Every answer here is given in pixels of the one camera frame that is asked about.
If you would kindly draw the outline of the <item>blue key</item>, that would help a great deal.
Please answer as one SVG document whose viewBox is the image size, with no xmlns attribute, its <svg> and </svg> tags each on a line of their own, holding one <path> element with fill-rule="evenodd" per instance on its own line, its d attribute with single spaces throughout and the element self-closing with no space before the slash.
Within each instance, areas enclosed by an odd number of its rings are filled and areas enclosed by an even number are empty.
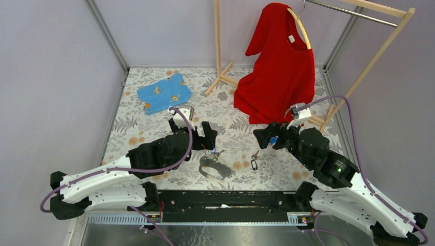
<svg viewBox="0 0 435 246">
<path fill-rule="evenodd" d="M 279 138 L 278 136 L 274 136 L 274 137 L 270 138 L 269 145 L 271 145 L 271 146 L 275 145 L 276 142 L 278 141 L 278 138 Z"/>
</svg>

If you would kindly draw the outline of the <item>black key fob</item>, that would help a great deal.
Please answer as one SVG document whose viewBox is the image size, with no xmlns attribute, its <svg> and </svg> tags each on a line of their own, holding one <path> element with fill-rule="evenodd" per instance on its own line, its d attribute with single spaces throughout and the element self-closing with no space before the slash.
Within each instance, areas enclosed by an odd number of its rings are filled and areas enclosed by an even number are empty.
<svg viewBox="0 0 435 246">
<path fill-rule="evenodd" d="M 258 153 L 259 150 L 257 150 L 252 156 L 251 156 L 251 167 L 254 171 L 258 169 L 257 159 L 258 159 Z"/>
</svg>

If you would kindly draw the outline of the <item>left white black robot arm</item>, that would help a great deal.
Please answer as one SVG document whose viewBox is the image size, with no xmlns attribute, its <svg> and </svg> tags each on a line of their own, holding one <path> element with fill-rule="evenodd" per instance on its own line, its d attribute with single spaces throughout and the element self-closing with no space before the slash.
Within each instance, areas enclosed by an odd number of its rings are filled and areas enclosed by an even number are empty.
<svg viewBox="0 0 435 246">
<path fill-rule="evenodd" d="M 156 185 L 145 178 L 177 169 L 193 150 L 213 150 L 218 135 L 207 121 L 201 123 L 204 136 L 197 127 L 179 127 L 173 119 L 169 124 L 171 135 L 143 143 L 111 164 L 75 175 L 51 173 L 48 212 L 67 220 L 92 209 L 156 209 L 160 203 Z"/>
</svg>

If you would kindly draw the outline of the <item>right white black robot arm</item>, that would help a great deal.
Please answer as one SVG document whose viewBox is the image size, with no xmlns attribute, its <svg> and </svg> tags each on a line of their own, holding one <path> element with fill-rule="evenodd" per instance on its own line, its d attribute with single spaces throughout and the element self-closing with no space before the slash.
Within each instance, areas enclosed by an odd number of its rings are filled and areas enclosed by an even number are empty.
<svg viewBox="0 0 435 246">
<path fill-rule="evenodd" d="M 359 228 L 376 245 L 422 245 L 415 234 L 421 232 L 428 218 L 408 212 L 393 203 L 382 192 L 365 181 L 362 172 L 347 157 L 330 150 L 330 141 L 315 128 L 271 123 L 253 131 L 259 147 L 285 149 L 293 155 L 320 183 L 345 194 L 349 203 L 335 198 L 309 182 L 302 182 L 294 194 L 294 204 L 301 211 L 317 210 L 329 213 Z"/>
</svg>

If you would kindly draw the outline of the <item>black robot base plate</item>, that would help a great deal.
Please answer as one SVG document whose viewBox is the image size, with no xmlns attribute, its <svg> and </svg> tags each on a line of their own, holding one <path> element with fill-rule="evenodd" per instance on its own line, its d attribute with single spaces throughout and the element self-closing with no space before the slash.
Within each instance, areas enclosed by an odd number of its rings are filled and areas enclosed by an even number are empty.
<svg viewBox="0 0 435 246">
<path fill-rule="evenodd" d="M 318 187 L 302 182 L 295 192 L 282 191 L 181 191 L 157 190 L 150 182 L 144 184 L 145 203 L 141 212 L 156 212 L 163 222 L 288 222 L 289 213 L 308 215 L 312 195 Z"/>
</svg>

